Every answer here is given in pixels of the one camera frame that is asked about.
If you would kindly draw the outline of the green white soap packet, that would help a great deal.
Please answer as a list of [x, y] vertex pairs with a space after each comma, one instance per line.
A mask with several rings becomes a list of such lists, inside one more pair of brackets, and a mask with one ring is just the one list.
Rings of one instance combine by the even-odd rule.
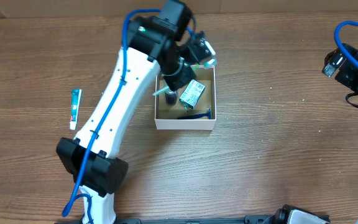
[[179, 101], [186, 110], [193, 109], [204, 90], [205, 86], [202, 83], [196, 80], [191, 80], [183, 93], [180, 95]]

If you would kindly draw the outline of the clear spray bottle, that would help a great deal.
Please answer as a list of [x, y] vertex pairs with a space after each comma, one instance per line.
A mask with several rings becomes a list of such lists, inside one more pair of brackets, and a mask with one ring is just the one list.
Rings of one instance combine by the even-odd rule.
[[167, 105], [173, 106], [177, 103], [178, 93], [177, 91], [166, 91], [165, 102]]

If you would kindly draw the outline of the green white toothbrush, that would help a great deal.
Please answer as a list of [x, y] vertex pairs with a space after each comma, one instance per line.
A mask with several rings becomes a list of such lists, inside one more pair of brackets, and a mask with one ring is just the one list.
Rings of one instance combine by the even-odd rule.
[[[209, 68], [212, 68], [213, 66], [215, 66], [217, 64], [217, 60], [215, 58], [207, 61], [206, 63], [204, 64], [195, 64], [195, 65], [192, 65], [191, 68], [192, 70], [195, 72], [197, 69], [199, 68], [203, 68], [203, 69], [209, 69]], [[165, 93], [166, 91], [170, 91], [169, 87], [166, 85], [164, 86], [163, 88], [157, 90], [156, 92], [154, 92], [152, 95], [153, 96], [158, 96], [158, 95], [161, 95], [162, 93]]]

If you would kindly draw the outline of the blue disposable razor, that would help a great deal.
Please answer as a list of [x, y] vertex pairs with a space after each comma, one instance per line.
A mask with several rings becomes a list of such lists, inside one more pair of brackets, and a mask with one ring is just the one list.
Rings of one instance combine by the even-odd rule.
[[181, 117], [178, 117], [178, 119], [200, 119], [200, 118], [204, 118], [204, 117], [207, 117], [208, 119], [212, 119], [211, 108], [207, 108], [205, 113], [181, 116]]

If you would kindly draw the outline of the white teal toothpaste tube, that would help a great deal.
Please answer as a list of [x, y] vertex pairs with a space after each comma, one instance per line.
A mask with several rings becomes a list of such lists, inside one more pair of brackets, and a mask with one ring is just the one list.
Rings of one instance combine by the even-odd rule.
[[78, 112], [82, 96], [81, 89], [72, 89], [71, 91], [71, 116], [70, 116], [70, 130], [74, 131], [78, 123]]

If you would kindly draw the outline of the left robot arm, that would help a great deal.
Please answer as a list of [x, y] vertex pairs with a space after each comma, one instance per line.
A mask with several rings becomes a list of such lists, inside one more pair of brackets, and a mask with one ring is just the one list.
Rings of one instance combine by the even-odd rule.
[[57, 144], [57, 154], [75, 183], [63, 217], [83, 198], [80, 223], [115, 222], [114, 194], [129, 167], [117, 154], [142, 95], [159, 74], [170, 90], [195, 78], [177, 44], [192, 19], [191, 9], [181, 1], [167, 1], [162, 9], [136, 9], [124, 19], [122, 47], [100, 101], [75, 137], [61, 138]]

